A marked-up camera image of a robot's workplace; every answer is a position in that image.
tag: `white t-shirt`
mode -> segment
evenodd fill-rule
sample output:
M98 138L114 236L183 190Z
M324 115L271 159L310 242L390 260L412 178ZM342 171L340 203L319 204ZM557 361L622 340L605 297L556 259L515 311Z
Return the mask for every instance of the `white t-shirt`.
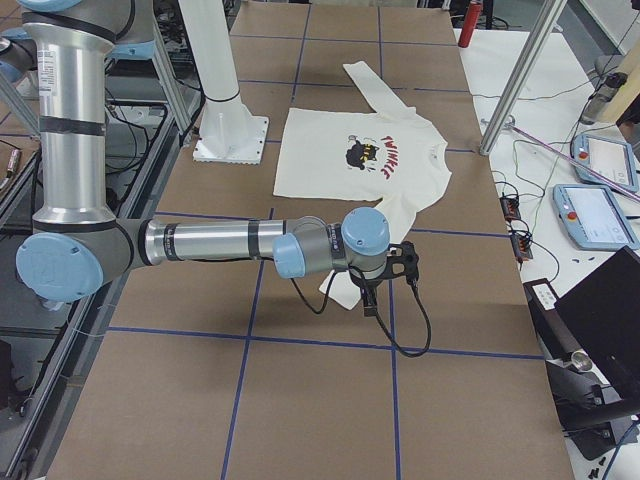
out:
M389 222L391 242L400 243L416 213L444 195L451 176L444 160L447 142L366 63L344 65L344 69L376 113L291 108L273 193L293 198L381 199L376 208ZM331 297L353 308L359 290L348 281L348 274L340 276L345 278L336 278Z

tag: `table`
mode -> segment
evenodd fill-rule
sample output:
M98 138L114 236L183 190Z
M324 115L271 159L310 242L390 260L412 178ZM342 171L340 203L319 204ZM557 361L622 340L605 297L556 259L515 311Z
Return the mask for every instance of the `table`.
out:
M527 35L526 32L476 31L469 48L461 51L470 90L474 94L477 121L481 128L483 128L482 119L488 120L497 104L496 98L486 97L502 93ZM491 71L492 75L487 76L487 71ZM572 91L556 96L559 92L567 90ZM560 33L553 33L520 94L520 98L554 98L519 100L513 110L513 115L517 125L535 137L545 142L565 142L586 99L592 92L591 83L564 37ZM622 139L617 127L607 127L604 124L596 124L591 127L581 126L579 131L597 128L599 130L594 134ZM553 287L562 296L608 259L612 252L578 250L568 238L564 227L557 218L552 207L551 188L560 183L578 183L573 167L568 163L560 160L554 170L554 155L539 147L518 143L516 145L519 160L518 173L522 178L516 176L513 148L514 142L520 139L521 137L516 133L504 132L491 152L491 167L494 170L496 181L504 180L503 175L506 175L506 179L515 185L520 193L541 193L538 188L523 179L539 185L544 185L547 180L550 180L545 198L538 201L532 197L523 197L520 210L524 220L532 228L537 223L534 240L549 248L560 262L559 275L557 280L553 282ZM567 146L556 145L556 147L564 152L568 151ZM501 192L502 185L497 186L498 192ZM506 188L506 193L512 193L509 187ZM621 195L616 195L616 198L625 214L640 214L640 205ZM538 205L540 209L538 220L535 222ZM640 234L638 222L631 222L631 224L636 234ZM539 247L534 245L532 248L534 259L523 265L520 272L522 281L544 277L551 279L556 271L554 260ZM594 462L586 461L569 440L567 448L571 454L576 478L586 477L593 468L600 468L602 473L603 468L597 463L599 459ZM625 446L622 454L616 460L616 467L612 470L609 479L632 479L637 476L639 470L640 447L637 444Z
M447 193L408 237L433 350L400 357L358 308L314 317L270 264L139 270L48 478L572 478L447 14L246 3L232 45L244 102L271 118L263 161L194 163L192 145L156 215L340 220L360 203L271 192L289 106L369 112L341 68L365 60L449 142ZM322 277L301 282L312 303ZM379 298L420 345L406 286Z

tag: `graphic print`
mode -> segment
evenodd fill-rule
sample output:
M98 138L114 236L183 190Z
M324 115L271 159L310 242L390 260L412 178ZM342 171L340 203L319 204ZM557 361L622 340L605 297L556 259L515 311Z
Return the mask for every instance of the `graphic print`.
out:
M380 139L380 142L382 143L379 144L369 137L364 137L361 142L357 135L349 135L346 154L347 167L368 172L380 171L384 178L389 180L399 165L398 146L393 137L389 135ZM378 157L384 161L382 167L378 166Z
M358 168L360 170L367 170L369 172L376 170L376 154L380 148L376 146L375 140L371 138L364 138L364 143L358 140L355 135L349 135L347 142L347 164L349 167Z

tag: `robotic arm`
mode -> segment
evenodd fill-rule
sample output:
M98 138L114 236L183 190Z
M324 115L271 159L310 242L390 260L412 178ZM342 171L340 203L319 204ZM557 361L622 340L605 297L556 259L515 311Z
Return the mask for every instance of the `robotic arm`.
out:
M370 313L383 279L410 273L415 283L417 255L408 243L403 255L391 254L387 221L371 208L330 225L311 217L199 224L116 218L105 202L104 61L112 51L153 55L152 2L113 1L108 9L102 0L19 3L37 45L44 205L16 265L38 295L74 301L165 260L267 258L284 278L349 271ZM394 272L407 258L411 268Z

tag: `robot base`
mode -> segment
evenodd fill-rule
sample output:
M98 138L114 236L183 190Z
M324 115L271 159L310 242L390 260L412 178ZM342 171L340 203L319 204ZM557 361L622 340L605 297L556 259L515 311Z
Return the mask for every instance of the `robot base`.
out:
M242 145L223 148L223 142L216 137L203 137L196 144L193 159L198 162L226 162L259 164L269 127L268 117L253 117L248 120L251 132Z

